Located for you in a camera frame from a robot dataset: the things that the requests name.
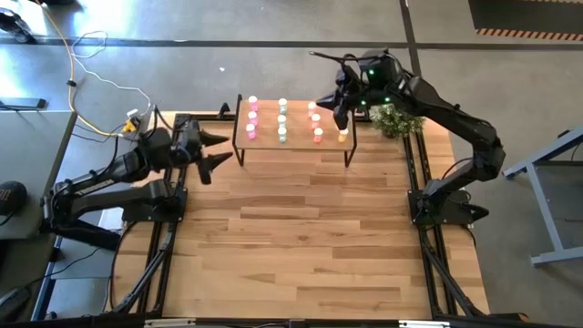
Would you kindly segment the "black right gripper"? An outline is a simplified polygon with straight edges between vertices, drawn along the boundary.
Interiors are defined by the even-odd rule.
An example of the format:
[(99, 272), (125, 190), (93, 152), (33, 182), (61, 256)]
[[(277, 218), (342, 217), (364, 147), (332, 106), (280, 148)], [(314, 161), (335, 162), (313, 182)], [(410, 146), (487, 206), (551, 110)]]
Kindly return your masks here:
[(337, 91), (315, 101), (321, 108), (333, 109), (333, 119), (339, 130), (348, 128), (349, 110), (365, 107), (365, 86), (360, 76), (350, 66), (341, 66), (336, 77)]

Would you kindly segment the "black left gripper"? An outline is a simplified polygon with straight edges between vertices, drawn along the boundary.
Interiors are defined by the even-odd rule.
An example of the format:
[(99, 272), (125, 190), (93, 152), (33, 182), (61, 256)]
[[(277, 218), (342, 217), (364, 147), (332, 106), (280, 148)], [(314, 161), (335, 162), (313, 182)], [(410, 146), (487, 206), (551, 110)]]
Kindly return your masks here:
[(211, 173), (220, 164), (232, 157), (232, 152), (202, 157), (202, 145), (211, 147), (224, 143), (228, 137), (214, 135), (199, 129), (194, 118), (181, 121), (175, 128), (175, 140), (170, 146), (170, 162), (174, 167), (187, 167), (198, 164), (200, 181), (203, 185), (211, 184)]

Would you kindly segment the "green potted plant black pot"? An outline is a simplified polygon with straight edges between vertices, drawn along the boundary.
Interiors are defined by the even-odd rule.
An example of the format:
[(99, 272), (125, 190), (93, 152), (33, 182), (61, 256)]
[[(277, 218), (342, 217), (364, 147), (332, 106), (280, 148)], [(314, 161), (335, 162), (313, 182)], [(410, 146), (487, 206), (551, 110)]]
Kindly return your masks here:
[(424, 118), (412, 116), (398, 109), (394, 104), (372, 107), (370, 118), (373, 127), (387, 138), (408, 137), (423, 131)]

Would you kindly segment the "white yellow power plug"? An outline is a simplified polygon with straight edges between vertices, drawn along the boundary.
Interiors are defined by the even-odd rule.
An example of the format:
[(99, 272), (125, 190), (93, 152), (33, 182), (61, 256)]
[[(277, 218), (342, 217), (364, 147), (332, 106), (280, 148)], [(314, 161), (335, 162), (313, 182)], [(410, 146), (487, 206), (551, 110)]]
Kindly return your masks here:
[(127, 113), (127, 117), (128, 117), (128, 119), (126, 120), (123, 128), (121, 129), (121, 132), (126, 134), (126, 133), (132, 133), (132, 132), (138, 131), (139, 126), (141, 124), (138, 109), (134, 108), (134, 109), (130, 110)]

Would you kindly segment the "grey side table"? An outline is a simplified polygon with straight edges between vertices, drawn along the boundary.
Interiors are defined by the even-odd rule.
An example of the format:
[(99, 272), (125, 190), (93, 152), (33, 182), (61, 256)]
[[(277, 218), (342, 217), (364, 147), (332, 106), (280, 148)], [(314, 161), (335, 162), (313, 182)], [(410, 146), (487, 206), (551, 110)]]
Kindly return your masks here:
[(0, 241), (37, 235), (40, 200), (56, 181), (76, 120), (69, 111), (0, 111), (0, 183), (18, 181), (27, 193), (24, 208), (0, 225)]

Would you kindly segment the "black flat bar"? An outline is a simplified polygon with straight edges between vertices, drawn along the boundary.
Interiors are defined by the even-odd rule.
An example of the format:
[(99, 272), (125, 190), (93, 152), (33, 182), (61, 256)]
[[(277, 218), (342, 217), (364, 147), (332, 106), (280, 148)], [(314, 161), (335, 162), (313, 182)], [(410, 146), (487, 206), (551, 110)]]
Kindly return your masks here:
[(2, 110), (43, 110), (47, 101), (43, 98), (33, 97), (0, 97), (0, 109)]

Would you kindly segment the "black round cap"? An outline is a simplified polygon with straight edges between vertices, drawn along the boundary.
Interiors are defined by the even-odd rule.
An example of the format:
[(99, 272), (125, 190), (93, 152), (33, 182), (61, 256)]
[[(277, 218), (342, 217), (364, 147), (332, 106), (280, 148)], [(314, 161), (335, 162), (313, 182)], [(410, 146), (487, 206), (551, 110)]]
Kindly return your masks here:
[(26, 186), (18, 181), (0, 183), (0, 215), (8, 215), (21, 210), (26, 205)]

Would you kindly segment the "black ribbed floor mat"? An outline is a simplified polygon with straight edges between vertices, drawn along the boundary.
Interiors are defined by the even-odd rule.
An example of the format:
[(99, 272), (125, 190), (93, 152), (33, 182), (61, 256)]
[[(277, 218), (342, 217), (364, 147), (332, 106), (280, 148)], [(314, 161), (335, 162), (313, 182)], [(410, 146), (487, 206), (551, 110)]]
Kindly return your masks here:
[(468, 0), (476, 33), (583, 42), (583, 0)]

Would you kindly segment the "blue table leg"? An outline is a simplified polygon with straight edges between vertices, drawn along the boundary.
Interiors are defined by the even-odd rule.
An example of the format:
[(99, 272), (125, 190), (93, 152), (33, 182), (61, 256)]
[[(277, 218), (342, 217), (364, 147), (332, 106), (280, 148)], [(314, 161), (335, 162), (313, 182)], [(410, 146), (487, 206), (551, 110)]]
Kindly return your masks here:
[(52, 278), (52, 275), (55, 272), (56, 263), (62, 258), (60, 250), (61, 243), (62, 238), (57, 236), (49, 257), (48, 265), (46, 267), (45, 278), (41, 281), (40, 284), (39, 293), (36, 298), (36, 304), (31, 315), (32, 321), (42, 321), (46, 317), (48, 305), (50, 303), (50, 299), (52, 297), (56, 283), (56, 281)]

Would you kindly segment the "black floor device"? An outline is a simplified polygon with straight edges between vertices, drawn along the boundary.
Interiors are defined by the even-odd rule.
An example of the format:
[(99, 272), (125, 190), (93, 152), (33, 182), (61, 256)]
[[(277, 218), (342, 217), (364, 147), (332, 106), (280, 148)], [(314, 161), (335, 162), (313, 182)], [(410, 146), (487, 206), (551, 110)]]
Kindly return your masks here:
[(7, 32), (19, 43), (33, 44), (36, 41), (27, 23), (19, 14), (8, 8), (0, 7), (0, 29)]

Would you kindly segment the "black table edge rail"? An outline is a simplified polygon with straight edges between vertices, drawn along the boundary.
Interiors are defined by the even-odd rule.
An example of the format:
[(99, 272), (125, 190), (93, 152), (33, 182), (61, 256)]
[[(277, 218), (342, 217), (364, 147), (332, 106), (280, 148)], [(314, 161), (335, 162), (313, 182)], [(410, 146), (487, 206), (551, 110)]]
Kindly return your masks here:
[[(177, 116), (180, 117), (194, 117), (198, 121), (234, 121), (237, 118), (237, 115), (234, 112), (227, 112), (226, 114), (219, 114), (219, 113), (203, 113), (203, 112), (178, 112)], [(372, 123), (373, 121), (369, 116), (366, 116), (364, 113), (357, 112), (354, 116), (354, 121), (356, 123)]]

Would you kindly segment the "black frame wooden shelf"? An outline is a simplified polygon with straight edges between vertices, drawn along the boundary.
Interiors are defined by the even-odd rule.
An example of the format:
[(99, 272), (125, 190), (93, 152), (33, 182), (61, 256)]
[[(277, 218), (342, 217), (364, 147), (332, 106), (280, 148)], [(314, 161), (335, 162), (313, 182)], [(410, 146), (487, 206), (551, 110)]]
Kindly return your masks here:
[(322, 142), (316, 144), (313, 141), (311, 118), (308, 117), (308, 104), (310, 101), (289, 100), (286, 121), (287, 141), (280, 143), (278, 136), (278, 121), (280, 108), (277, 100), (258, 99), (258, 125), (256, 126), (256, 138), (249, 139), (246, 126), (250, 124), (248, 113), (251, 110), (248, 97), (238, 96), (234, 113), (232, 133), (232, 145), (237, 161), (244, 164), (247, 150), (298, 150), (298, 151), (336, 151), (342, 152), (344, 165), (348, 167), (357, 148), (356, 122), (354, 114), (349, 115), (349, 134), (345, 142), (338, 141), (339, 129), (337, 128), (332, 112), (316, 106), (315, 113), (321, 116), (319, 128), (323, 130)]

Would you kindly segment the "black diagonal frame strut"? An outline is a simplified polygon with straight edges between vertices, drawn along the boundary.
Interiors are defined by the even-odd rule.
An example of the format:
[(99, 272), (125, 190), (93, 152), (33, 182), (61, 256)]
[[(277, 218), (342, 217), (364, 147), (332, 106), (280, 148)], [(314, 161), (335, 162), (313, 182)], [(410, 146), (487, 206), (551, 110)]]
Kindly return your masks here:
[(450, 295), (450, 301), (446, 302), (446, 305), (448, 311), (452, 310), (454, 312), (453, 316), (457, 316), (457, 305), (460, 306), (466, 317), (485, 316), (483, 312), (475, 307), (456, 282), (448, 267), (445, 265), (447, 262), (445, 255), (443, 254), (442, 257), (439, 256), (439, 252), (433, 248), (427, 236), (427, 231), (419, 230), (419, 241), (423, 252), (422, 258), (424, 261), (425, 278), (428, 280), (427, 288), (432, 316), (436, 317), (441, 312), (436, 299), (436, 293), (433, 292), (435, 288), (433, 270), (436, 270), (441, 277), (445, 287), (445, 296)]
[(176, 240), (177, 227), (177, 223), (169, 224), (168, 232), (164, 241), (159, 246), (155, 255), (147, 261), (147, 266), (132, 289), (119, 304), (110, 304), (110, 311), (112, 313), (129, 313), (135, 303), (142, 297), (142, 294), (149, 290), (151, 279), (158, 269), (161, 269), (159, 292), (157, 294), (157, 301), (154, 305), (153, 312), (161, 313), (163, 306), (160, 303), (165, 299), (165, 291), (168, 285), (169, 265), (171, 263), (173, 246)]

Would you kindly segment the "black frame rail silver brackets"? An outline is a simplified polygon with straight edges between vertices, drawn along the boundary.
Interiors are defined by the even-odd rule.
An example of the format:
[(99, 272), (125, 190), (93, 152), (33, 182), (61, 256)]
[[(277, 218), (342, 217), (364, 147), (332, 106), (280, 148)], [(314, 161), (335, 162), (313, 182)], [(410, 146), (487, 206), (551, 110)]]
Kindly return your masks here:
[(156, 313), (103, 313), (76, 318), (0, 323), (0, 328), (575, 328), (490, 316), (412, 319), (162, 318)]

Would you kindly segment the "blue grey frame desk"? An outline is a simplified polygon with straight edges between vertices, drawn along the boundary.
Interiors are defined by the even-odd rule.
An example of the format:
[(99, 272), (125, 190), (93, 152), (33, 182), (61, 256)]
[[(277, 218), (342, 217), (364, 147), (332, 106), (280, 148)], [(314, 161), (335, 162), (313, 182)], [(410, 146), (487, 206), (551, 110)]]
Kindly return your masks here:
[(557, 157), (583, 146), (583, 125), (562, 132), (550, 145), (503, 170), (506, 179), (525, 173), (534, 191), (553, 250), (530, 258), (533, 266), (583, 260), (583, 246), (566, 246), (557, 220), (583, 223), (583, 160)]

